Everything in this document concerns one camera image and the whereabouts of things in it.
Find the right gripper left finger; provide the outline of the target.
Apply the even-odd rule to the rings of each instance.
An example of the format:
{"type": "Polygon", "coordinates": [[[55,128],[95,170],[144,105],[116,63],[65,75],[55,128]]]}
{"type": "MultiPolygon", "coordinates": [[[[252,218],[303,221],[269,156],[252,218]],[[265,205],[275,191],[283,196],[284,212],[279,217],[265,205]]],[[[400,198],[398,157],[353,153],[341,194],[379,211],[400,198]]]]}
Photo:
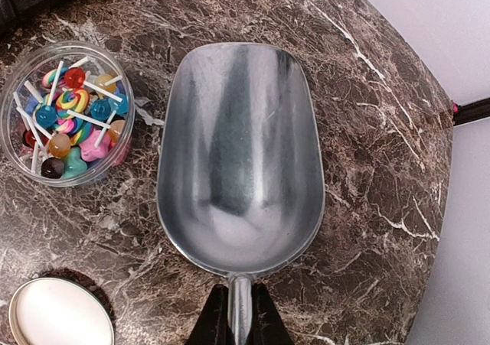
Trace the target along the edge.
{"type": "Polygon", "coordinates": [[[227,319],[228,292],[228,288],[221,284],[211,289],[186,345],[234,343],[227,319]]]}

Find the white jar lid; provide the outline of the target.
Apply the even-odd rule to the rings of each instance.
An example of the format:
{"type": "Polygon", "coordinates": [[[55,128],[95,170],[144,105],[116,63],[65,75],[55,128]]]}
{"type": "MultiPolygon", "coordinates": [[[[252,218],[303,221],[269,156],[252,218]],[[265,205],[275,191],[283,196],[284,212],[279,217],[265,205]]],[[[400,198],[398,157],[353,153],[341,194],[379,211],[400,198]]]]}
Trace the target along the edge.
{"type": "Polygon", "coordinates": [[[18,344],[114,344],[115,331],[100,301],[62,278],[36,278],[11,297],[8,321],[18,344]]]}

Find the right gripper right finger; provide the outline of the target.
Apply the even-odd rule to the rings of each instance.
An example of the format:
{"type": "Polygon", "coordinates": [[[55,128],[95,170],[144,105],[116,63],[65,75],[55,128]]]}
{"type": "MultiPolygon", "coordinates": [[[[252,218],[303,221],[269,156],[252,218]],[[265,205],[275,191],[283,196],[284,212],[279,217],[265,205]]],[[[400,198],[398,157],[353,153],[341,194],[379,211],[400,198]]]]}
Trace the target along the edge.
{"type": "Polygon", "coordinates": [[[247,344],[293,345],[273,299],[263,283],[252,287],[253,316],[247,344]]]}

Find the metal scoop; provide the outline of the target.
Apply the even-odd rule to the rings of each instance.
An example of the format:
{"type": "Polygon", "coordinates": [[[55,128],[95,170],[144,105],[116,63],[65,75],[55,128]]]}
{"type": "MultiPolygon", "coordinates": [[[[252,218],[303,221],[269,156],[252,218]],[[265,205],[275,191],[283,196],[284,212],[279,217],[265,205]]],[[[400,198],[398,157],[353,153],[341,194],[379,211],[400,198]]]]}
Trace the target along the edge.
{"type": "Polygon", "coordinates": [[[227,322],[245,344],[253,283],[307,250],[325,209],[315,112],[293,55],[238,42],[185,55],[168,98],[156,201],[173,246],[228,280],[227,322]]]}

